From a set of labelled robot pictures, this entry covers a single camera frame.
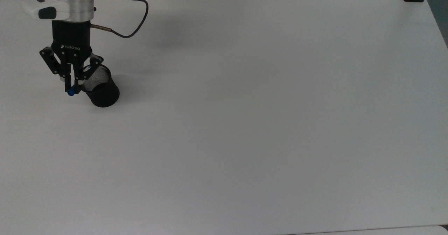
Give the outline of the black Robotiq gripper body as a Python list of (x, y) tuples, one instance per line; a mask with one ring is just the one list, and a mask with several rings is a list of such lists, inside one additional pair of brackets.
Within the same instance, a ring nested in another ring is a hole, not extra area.
[(51, 48), (59, 60), (79, 66), (91, 56), (91, 22), (52, 21)]

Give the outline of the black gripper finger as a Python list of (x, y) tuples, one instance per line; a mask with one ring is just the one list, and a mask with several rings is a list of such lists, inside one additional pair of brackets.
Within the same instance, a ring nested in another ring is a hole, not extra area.
[(71, 67), (66, 62), (65, 54), (58, 61), (56, 54), (51, 47), (45, 47), (40, 50), (40, 56), (45, 61), (53, 74), (59, 75), (64, 82), (64, 90), (66, 93), (72, 93)]
[(73, 64), (74, 85), (72, 86), (72, 92), (74, 94), (80, 93), (82, 90), (81, 83), (87, 81), (103, 63), (103, 61), (103, 57), (91, 53), (89, 56), (90, 65), (87, 67), (83, 66), (83, 63)]

